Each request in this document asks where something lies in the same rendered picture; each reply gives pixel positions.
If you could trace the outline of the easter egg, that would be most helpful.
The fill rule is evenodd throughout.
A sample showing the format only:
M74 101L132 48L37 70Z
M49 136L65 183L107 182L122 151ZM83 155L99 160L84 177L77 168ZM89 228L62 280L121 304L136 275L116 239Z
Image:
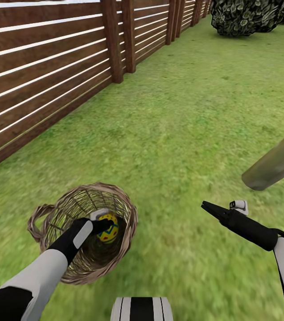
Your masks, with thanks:
M100 243L105 243L106 245L110 245L110 243L114 244L115 240L117 239L117 235L119 235L120 223L113 214L107 214L99 217L98 219L100 221L105 218L112 220L114 224L110 226L109 230L104 230L100 234L97 234L97 240L99 240Z

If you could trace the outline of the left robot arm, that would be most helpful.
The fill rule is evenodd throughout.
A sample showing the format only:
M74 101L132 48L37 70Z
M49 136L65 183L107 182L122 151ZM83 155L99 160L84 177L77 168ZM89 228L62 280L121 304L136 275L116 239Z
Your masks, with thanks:
M88 237L109 230L108 208L73 219L69 229L20 273L0 286L0 321L38 321L57 284Z

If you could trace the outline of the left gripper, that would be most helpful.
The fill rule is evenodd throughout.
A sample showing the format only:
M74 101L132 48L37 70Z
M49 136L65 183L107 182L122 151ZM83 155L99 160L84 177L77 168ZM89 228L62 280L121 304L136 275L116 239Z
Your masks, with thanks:
M112 220L108 220L107 218L94 222L97 225L97 231L95 233L95 236L97 236L97 234L100 234L104 230L109 230L110 226L114 224Z

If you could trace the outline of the wicker basket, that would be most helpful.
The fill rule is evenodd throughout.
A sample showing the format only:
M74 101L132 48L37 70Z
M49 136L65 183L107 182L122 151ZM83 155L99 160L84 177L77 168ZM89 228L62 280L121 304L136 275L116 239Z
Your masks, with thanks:
M70 263L72 267L68 266L64 275L60 279L60 281L66 285L86 285L108 275L116 268L118 263L130 250L132 238L136 236L139 214L137 212L137 206L133 205L128 194L126 194L123 189L120 189L116 185L102 182L85 184L70 189L63 195L63 197L58 199L54 205L44 204L34 209L31 218L27 222L27 230L31 233L35 241L39 243L41 255L53 244L53 236L49 235L50 228L58 230L58 235L63 234L67 229L69 229L73 217L70 214L72 210L66 210L67 208L75 205L77 210L80 209L84 212L84 218L90 216L89 210L85 209L84 206L77 201L77 199L73 196L74 194L85 191L86 196L94 206L94 209L99 210L99 206L97 206L96 202L91 197L92 194L89 193L89 190L94 190L97 194L100 194L100 200L103 201L105 208L111 209L112 206L115 212L122 212L122 214L113 213L113 215L116 216L118 221L124 227L123 237L121 235L117 235L115 244L110 243L111 247L108 247L104 250L105 255L111 256L119 245L118 254L113 259L109 259L107 264L98 263L89 257L87 253L89 251L89 245L87 239L85 239L82 247L79 249L74 259ZM108 205L108 202L106 201L107 195L104 195L104 193L109 195L112 194L111 206ZM122 208L118 206L120 201L117 198L122 201ZM67 203L68 200L71 202ZM49 215L42 222L41 230L39 230L34 223L45 214ZM58 227L56 224L52 224L53 220L55 219L55 214L58 216L64 214L67 222L63 222L60 227Z

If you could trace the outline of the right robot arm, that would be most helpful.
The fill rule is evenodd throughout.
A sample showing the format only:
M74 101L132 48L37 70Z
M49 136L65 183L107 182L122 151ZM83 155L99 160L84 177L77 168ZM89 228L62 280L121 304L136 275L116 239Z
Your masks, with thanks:
M230 209L206 201L203 201L201 207L220 220L221 225L239 236L267 251L273 250L284 293L284 231L277 228L267 228L248 218L247 201L233 201L230 203Z

